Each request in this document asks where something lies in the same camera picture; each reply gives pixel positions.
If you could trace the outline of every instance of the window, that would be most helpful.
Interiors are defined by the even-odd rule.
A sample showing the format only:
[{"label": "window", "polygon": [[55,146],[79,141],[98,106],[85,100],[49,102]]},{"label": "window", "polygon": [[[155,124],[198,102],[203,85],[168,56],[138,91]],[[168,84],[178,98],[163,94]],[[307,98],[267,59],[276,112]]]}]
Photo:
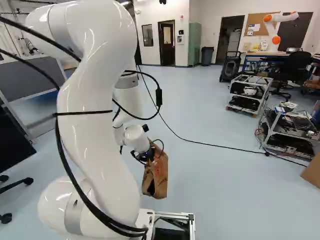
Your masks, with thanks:
[{"label": "window", "polygon": [[152,35],[152,24],[142,25],[143,44],[145,47],[154,46],[154,37]]}]

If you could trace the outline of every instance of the poster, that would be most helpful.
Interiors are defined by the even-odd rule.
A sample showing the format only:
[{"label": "poster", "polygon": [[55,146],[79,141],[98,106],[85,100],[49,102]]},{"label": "poster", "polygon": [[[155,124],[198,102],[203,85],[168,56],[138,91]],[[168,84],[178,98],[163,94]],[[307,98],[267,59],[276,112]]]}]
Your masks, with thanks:
[{"label": "poster", "polygon": [[260,24],[249,24],[248,31],[259,32]]}]

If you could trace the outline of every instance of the chair wheel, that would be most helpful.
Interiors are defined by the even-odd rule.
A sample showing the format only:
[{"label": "chair wheel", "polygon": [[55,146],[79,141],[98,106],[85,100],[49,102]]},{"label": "chair wheel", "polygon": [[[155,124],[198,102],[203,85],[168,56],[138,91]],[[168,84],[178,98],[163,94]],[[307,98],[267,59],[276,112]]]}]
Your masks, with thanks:
[{"label": "chair wheel", "polygon": [[12,221],[12,213],[6,213],[0,218],[2,224],[8,224]]},{"label": "chair wheel", "polygon": [[24,179],[23,183],[26,184],[27,186],[31,185],[34,182],[34,179],[31,177],[27,177]]},{"label": "chair wheel", "polygon": [[9,179],[9,176],[7,176],[7,175],[1,175],[0,176],[0,182],[6,182],[6,181],[8,181],[8,179]]}]

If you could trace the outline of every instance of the black office chair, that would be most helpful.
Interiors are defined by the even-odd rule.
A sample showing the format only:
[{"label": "black office chair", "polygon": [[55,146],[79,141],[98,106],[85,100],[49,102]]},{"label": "black office chair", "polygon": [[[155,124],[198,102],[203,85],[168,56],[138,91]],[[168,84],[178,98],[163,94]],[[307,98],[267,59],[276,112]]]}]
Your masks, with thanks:
[{"label": "black office chair", "polygon": [[307,51],[296,51],[289,55],[283,64],[278,64],[274,68],[277,71],[270,72],[268,77],[273,81],[278,81],[276,90],[270,91],[271,94],[282,96],[287,102],[291,98],[291,94],[281,92],[280,89],[288,86],[288,81],[292,81],[298,85],[302,85],[308,79],[307,66],[312,61],[311,53]]},{"label": "black office chair", "polygon": [[[0,182],[6,182],[9,179],[9,177],[7,175],[0,175]],[[16,181],[14,183],[11,183],[7,186],[4,186],[2,188],[0,188],[0,194],[14,188],[15,186],[18,186],[22,183],[26,184],[27,186],[31,185],[34,182],[33,178],[31,177],[27,177],[25,179]],[[12,221],[12,214],[11,213],[6,213],[3,215],[0,215],[0,223],[2,224],[8,224]]]}]

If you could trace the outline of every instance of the trash can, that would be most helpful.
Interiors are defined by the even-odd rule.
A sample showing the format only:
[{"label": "trash can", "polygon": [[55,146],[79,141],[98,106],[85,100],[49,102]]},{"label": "trash can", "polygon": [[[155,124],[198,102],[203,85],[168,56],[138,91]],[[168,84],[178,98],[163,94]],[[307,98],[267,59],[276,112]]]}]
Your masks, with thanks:
[{"label": "trash can", "polygon": [[211,64],[213,53],[214,53],[213,46],[204,46],[201,49],[201,65],[202,66],[209,66]]}]

